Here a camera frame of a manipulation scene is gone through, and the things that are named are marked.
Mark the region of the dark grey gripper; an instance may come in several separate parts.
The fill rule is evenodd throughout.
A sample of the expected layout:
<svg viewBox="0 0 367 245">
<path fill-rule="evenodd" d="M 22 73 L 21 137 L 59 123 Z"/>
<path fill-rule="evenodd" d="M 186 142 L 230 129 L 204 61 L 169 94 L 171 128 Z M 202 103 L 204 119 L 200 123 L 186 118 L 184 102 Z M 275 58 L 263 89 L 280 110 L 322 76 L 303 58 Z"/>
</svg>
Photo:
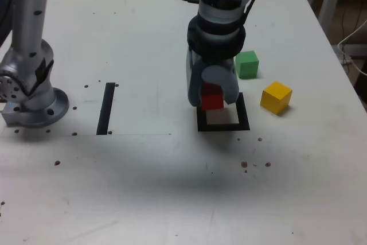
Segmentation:
<svg viewBox="0 0 367 245">
<path fill-rule="evenodd" d="M 233 57 L 221 59 L 198 55 L 188 47 L 186 55 L 186 80 L 188 101 L 193 107 L 201 105 L 201 87 L 204 82 L 221 87 L 224 101 L 235 103 L 239 96 L 239 86 Z"/>
</svg>

